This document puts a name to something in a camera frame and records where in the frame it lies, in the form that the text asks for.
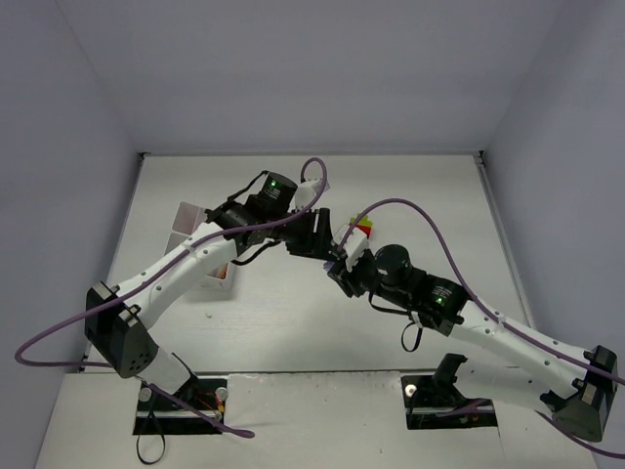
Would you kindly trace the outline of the brown lego plate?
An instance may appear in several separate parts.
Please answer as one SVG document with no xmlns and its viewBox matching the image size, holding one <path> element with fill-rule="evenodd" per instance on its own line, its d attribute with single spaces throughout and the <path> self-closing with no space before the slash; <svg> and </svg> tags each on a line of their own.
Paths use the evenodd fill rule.
<svg viewBox="0 0 625 469">
<path fill-rule="evenodd" d="M 228 275 L 228 270 L 229 270 L 229 265 L 224 264 L 223 266 L 221 266 L 220 268 L 216 270 L 216 272 L 214 273 L 214 277 L 218 279 L 225 279 Z"/>
</svg>

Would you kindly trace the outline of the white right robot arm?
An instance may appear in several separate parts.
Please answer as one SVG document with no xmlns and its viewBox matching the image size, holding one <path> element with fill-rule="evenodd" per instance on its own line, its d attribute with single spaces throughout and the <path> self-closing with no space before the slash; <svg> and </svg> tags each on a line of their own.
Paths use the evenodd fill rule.
<svg viewBox="0 0 625 469">
<path fill-rule="evenodd" d="M 572 346 L 491 310 L 462 285 L 414 267 L 398 244 L 377 252 L 367 246 L 352 253 L 333 248 L 330 259 L 327 273 L 348 297 L 380 297 L 390 304 L 385 313 L 476 345 L 511 365 L 505 370 L 448 354 L 433 377 L 444 393 L 468 400 L 491 388 L 499 401 L 549 412 L 578 439 L 602 440 L 616 394 L 610 376 L 617 357 L 610 349 Z"/>
</svg>

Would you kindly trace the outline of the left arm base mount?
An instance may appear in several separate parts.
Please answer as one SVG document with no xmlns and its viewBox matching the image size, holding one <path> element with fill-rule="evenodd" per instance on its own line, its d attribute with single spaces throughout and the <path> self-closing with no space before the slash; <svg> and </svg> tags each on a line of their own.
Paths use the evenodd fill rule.
<svg viewBox="0 0 625 469">
<path fill-rule="evenodd" d="M 201 376 L 187 394 L 170 398 L 149 384 L 138 393 L 133 435 L 135 452 L 145 467 L 154 466 L 167 452 L 170 436 L 232 435 L 253 439 L 255 433 L 226 423 L 229 380 L 226 376 Z"/>
</svg>

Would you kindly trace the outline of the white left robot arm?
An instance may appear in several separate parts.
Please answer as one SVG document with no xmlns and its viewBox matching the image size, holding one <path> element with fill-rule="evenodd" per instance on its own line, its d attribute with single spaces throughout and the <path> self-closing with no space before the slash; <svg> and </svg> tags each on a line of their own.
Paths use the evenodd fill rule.
<svg viewBox="0 0 625 469">
<path fill-rule="evenodd" d="M 239 203 L 234 195 L 195 231 L 143 272 L 115 286 L 103 282 L 87 293 L 92 315 L 84 322 L 89 342 L 122 378 L 138 378 L 167 394 L 180 396 L 196 375 L 149 334 L 162 314 L 213 271 L 267 239 L 279 240 L 296 254 L 325 259 L 332 234 L 329 214 L 314 209 L 327 180 L 294 183 L 264 171 L 261 189 Z"/>
</svg>

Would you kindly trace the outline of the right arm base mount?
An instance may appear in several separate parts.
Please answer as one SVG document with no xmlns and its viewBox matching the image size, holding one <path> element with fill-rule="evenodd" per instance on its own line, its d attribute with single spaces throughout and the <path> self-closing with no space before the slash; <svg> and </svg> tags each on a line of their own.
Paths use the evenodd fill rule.
<svg viewBox="0 0 625 469">
<path fill-rule="evenodd" d="M 492 401 L 466 398 L 455 386 L 457 371 L 468 359 L 447 354 L 431 374 L 400 377 L 406 428 L 468 430 L 498 426 Z"/>
</svg>

